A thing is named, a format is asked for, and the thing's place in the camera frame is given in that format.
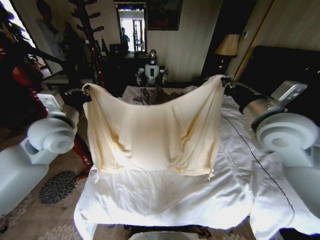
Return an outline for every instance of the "white bed sheet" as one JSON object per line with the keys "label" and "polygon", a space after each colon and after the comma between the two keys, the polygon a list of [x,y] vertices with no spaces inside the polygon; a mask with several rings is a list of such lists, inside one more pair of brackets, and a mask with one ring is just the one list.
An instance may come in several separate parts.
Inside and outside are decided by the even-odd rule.
{"label": "white bed sheet", "polygon": [[[138,87],[128,86],[122,99],[132,103],[139,94]],[[285,179],[279,157],[252,144],[231,97],[224,96],[221,114],[221,145],[210,181],[207,175],[182,176],[173,170],[101,172],[97,181],[93,166],[74,212],[83,239],[93,239],[97,224],[229,229],[248,215],[257,239],[269,239],[280,228],[319,233],[320,219]]]}

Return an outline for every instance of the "black headboard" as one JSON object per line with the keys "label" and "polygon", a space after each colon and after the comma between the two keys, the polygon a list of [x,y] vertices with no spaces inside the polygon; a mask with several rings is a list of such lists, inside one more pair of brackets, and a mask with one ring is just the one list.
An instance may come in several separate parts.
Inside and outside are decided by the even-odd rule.
{"label": "black headboard", "polygon": [[286,80],[307,84],[307,89],[287,105],[320,126],[320,51],[256,46],[239,78],[254,90],[270,96]]}

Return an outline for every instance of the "yellow towel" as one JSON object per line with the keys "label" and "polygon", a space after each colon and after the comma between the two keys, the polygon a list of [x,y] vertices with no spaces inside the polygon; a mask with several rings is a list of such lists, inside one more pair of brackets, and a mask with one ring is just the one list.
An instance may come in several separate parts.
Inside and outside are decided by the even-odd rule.
{"label": "yellow towel", "polygon": [[175,169],[181,175],[212,173],[219,149],[223,97],[221,75],[158,105],[133,105],[89,85],[83,105],[88,139],[98,171]]}

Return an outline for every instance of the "picture frame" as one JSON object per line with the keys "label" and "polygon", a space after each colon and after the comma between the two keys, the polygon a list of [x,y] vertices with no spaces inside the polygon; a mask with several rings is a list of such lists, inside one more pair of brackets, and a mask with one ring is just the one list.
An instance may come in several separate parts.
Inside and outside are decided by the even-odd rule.
{"label": "picture frame", "polygon": [[182,0],[148,0],[148,31],[178,31]]}

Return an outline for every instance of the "patterned rug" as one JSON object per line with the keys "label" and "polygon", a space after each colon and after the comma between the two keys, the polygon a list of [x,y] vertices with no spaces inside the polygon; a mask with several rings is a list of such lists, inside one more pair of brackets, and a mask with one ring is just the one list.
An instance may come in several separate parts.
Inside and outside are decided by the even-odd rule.
{"label": "patterned rug", "polygon": [[[81,115],[78,133],[87,140],[87,121]],[[10,131],[0,128],[0,151],[18,144],[22,134],[6,139]],[[86,180],[75,182],[73,177],[85,166],[72,150],[59,155],[51,164],[48,174],[31,193],[8,215],[0,218],[1,240],[80,240],[73,220],[74,210]],[[239,226],[229,230],[201,226],[166,228],[165,231],[197,233],[208,240],[253,240],[255,239],[245,219]],[[99,225],[95,240],[127,240],[134,233],[159,231],[159,228],[125,225]]]}

